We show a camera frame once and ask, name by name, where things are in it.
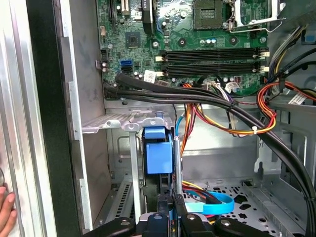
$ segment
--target black clamp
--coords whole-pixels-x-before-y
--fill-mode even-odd
[[[279,85],[278,85],[278,89],[280,91],[280,93],[283,93],[283,90],[285,89],[285,78],[284,77],[280,77],[279,78]]]

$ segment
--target sticker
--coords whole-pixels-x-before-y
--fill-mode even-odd
[[[306,96],[304,96],[301,93],[297,93],[293,99],[290,100],[290,102],[288,102],[289,104],[292,105],[301,105],[305,100],[306,100]]]
[[[156,72],[150,71],[150,70],[145,70],[144,81],[150,82],[150,83],[155,83],[155,80],[156,80]]]
[[[238,83],[236,82],[229,82],[226,84],[225,86],[225,90],[228,92],[228,93],[231,93],[232,91],[236,91],[237,89],[240,89],[240,86],[238,85]]]

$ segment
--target chipset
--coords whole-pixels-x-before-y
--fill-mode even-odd
[[[140,47],[140,32],[126,32],[125,41],[127,48]]]
[[[223,25],[222,0],[194,0],[193,27],[196,31],[220,29]]]

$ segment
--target ram slot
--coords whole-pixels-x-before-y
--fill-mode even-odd
[[[269,56],[267,48],[233,48],[188,51],[161,51],[161,61],[190,63],[196,61],[247,60]]]
[[[168,65],[162,71],[169,77],[202,76],[204,74],[258,73],[260,63]]]

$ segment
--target green circuit board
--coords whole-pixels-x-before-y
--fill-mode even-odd
[[[121,1],[114,1],[115,6],[121,6]],[[110,19],[110,0],[97,0],[98,7],[98,27],[100,37],[100,49],[107,50],[109,56],[108,70],[102,74],[103,80],[109,84],[115,82],[115,76],[120,72],[121,60],[133,61],[133,72],[143,75],[145,70],[161,71],[160,62],[155,61],[160,50],[202,50],[211,48],[255,48],[267,46],[267,33],[258,31],[254,36],[251,33],[232,34],[223,29],[223,22],[227,15],[227,5],[222,4],[220,21],[212,29],[197,30],[198,23],[194,20],[194,0],[154,0],[156,6],[155,34],[149,36],[145,34],[142,23],[141,0],[129,0],[129,13],[117,13]],[[251,19],[263,19],[267,17],[267,0],[243,0],[241,2],[241,16],[244,22]],[[214,14],[212,9],[205,12]],[[161,24],[168,20],[162,30]],[[127,37],[135,35],[137,42],[128,42]],[[185,39],[186,45],[180,46],[179,39]],[[211,46],[201,43],[208,39],[215,39]],[[262,74],[221,74],[222,78],[240,77],[241,95],[249,94],[260,87],[260,77]],[[171,78],[161,77],[170,86],[178,86],[183,82],[190,82],[200,78],[199,76],[190,78],[176,78],[176,82],[171,82]]]

